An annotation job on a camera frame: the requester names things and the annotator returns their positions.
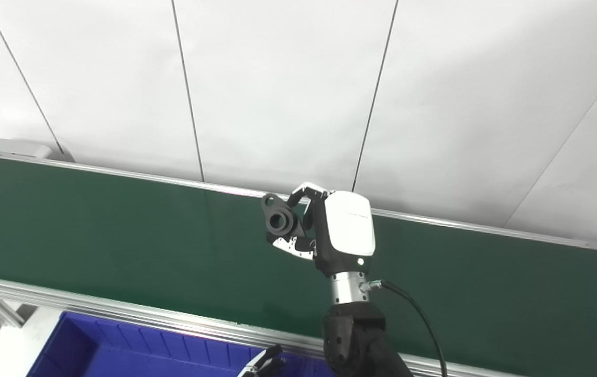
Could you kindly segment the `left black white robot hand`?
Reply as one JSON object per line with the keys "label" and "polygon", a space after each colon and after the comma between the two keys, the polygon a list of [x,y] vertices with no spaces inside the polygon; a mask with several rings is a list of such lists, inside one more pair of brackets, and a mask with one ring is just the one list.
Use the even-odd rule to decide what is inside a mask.
{"label": "left black white robot hand", "polygon": [[280,357],[281,353],[283,353],[283,348],[280,344],[264,349],[246,363],[238,376],[278,376],[282,374],[286,361]]}

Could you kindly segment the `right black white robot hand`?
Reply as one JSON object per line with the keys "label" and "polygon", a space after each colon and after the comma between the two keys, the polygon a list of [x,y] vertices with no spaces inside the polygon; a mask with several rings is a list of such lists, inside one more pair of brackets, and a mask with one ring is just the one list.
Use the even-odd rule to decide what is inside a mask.
{"label": "right black white robot hand", "polygon": [[261,205],[267,242],[275,248],[313,261],[327,278],[369,274],[375,234],[365,196],[304,182],[286,200],[268,193]]}

